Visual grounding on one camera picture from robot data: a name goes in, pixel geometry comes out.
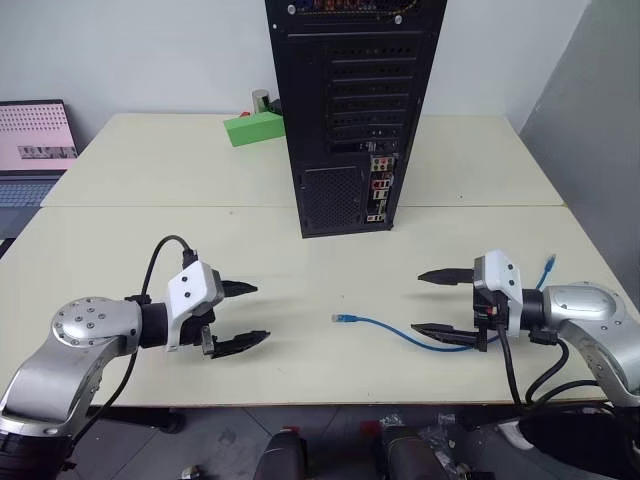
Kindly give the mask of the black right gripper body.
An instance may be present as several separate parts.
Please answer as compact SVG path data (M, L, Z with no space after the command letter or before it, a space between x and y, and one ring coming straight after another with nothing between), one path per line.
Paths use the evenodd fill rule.
M507 327L511 293L510 261L505 255L484 255L474 260L473 313L478 338L476 349L487 351L488 331Z

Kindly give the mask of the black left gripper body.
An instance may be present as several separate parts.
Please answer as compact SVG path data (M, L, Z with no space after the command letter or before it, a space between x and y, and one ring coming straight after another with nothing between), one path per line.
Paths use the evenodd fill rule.
M216 342L216 337L211 334L210 327L215 321L214 307L225 298L224 287L219 272L211 269L211 276L215 290L213 299L204 301L196 306L189 313L180 330L181 345L200 346L203 354L209 356L214 354Z

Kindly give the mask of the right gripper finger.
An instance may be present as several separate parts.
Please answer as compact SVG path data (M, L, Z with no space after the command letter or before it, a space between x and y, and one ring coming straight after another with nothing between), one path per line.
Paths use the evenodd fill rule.
M475 349L477 346L478 335L475 332L458 330L451 325L422 323L412 324L411 328L421 335L444 344L466 349Z
M474 281L474 270L468 268L437 269L420 274L418 279L427 283L446 286L472 284Z

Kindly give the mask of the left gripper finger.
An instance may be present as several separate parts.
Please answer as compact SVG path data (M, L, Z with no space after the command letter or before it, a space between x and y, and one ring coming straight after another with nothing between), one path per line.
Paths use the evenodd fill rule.
M269 331L252 330L239 334L229 340L219 341L216 336L212 337L213 350L210 353L211 359L223 358L242 353L253 348L266 340L270 336Z
M222 287L225 298L237 297L258 291L256 286L240 281L223 280Z

